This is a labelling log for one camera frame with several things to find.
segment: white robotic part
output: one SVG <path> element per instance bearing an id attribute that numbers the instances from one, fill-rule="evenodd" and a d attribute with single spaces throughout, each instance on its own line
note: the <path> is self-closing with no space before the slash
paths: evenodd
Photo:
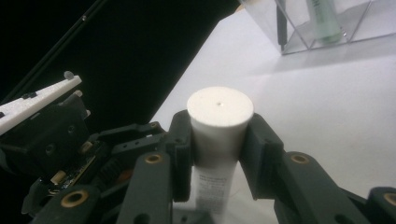
<path id="1" fill-rule="evenodd" d="M 79 76 L 70 76 L 70 72 L 67 72 L 63 81 L 40 91 L 27 93 L 8 104 L 0 105 L 0 135 L 28 119 L 44 106 L 72 90 L 79 83 L 81 83 Z"/>

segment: pen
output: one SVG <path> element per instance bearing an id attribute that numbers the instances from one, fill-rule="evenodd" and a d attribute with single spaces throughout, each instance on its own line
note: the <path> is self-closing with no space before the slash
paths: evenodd
<path id="1" fill-rule="evenodd" d="M 276 24 L 277 24 L 277 43 L 281 51 L 285 49 L 288 43 L 288 21 L 281 8 L 285 8 L 285 0 L 277 0 L 276 4 Z"/>

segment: brass screw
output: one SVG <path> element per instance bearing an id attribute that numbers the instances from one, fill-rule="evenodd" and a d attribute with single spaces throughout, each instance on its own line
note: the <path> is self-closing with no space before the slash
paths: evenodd
<path id="1" fill-rule="evenodd" d="M 396 206 L 396 193 L 385 193 L 384 198 L 388 203 Z"/>
<path id="2" fill-rule="evenodd" d="M 309 159 L 303 155 L 292 155 L 291 160 L 300 164 L 307 164 L 309 163 Z"/>
<path id="3" fill-rule="evenodd" d="M 146 163 L 154 164 L 163 160 L 163 157 L 158 154 L 149 155 L 146 157 Z"/>
<path id="4" fill-rule="evenodd" d="M 66 194 L 61 200 L 61 206 L 72 208 L 84 203 L 89 197 L 87 190 L 81 189 Z"/>

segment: clear plastic case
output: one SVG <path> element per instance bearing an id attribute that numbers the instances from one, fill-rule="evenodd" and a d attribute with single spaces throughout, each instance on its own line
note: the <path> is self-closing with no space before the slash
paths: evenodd
<path id="1" fill-rule="evenodd" d="M 395 0 L 239 0 L 282 54 L 396 34 Z"/>

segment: black background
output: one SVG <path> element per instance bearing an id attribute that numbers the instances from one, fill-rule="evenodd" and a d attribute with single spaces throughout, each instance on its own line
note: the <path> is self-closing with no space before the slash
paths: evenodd
<path id="1" fill-rule="evenodd" d="M 94 3 L 1 2 L 3 103 L 61 81 L 69 70 L 82 79 L 90 132 L 148 123 L 216 24 L 239 6 L 237 0 L 108 0 L 69 32 L 58 54 L 48 55 Z M 50 62 L 34 70 L 46 54 Z M 29 84 L 10 94 L 24 80 Z M 0 178 L 0 223 L 28 223 L 21 203 L 35 177 L 0 169 Z"/>

